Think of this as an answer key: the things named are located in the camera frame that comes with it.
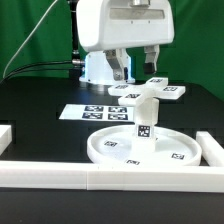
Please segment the black table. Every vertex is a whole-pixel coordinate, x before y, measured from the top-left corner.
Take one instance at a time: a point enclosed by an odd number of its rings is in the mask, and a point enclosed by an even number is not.
[[[224,103],[199,85],[185,85],[179,100],[161,100],[158,126],[193,138],[209,131],[223,146]],[[13,128],[1,160],[90,163],[88,136],[121,124],[59,120],[66,104],[117,105],[117,97],[69,79],[13,78],[0,86],[0,103],[0,124]],[[4,224],[223,223],[223,207],[224,194],[214,193],[0,189]]]

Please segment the white robot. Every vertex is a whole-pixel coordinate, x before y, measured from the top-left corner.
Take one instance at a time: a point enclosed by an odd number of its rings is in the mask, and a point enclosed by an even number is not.
[[[77,5],[79,40],[90,52],[83,83],[133,83],[126,48],[144,47],[145,73],[155,73],[159,45],[173,41],[174,28],[167,0],[81,0]]]

